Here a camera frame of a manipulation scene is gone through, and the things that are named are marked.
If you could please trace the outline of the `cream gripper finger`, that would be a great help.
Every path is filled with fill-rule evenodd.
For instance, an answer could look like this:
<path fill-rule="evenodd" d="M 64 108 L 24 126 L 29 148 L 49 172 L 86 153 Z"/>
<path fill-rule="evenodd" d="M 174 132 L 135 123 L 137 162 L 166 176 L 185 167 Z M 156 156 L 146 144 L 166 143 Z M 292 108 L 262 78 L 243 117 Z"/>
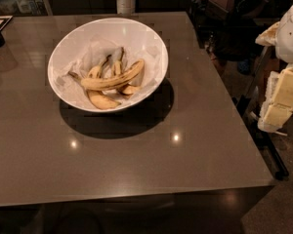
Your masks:
<path fill-rule="evenodd" d="M 264 101 L 260 110 L 258 128 L 267 133 L 276 133 L 292 116 L 293 109 L 278 103 Z"/>
<path fill-rule="evenodd" d="M 272 104 L 293 110 L 293 63 L 289 63 L 278 74 L 278 80 L 272 93 Z"/>

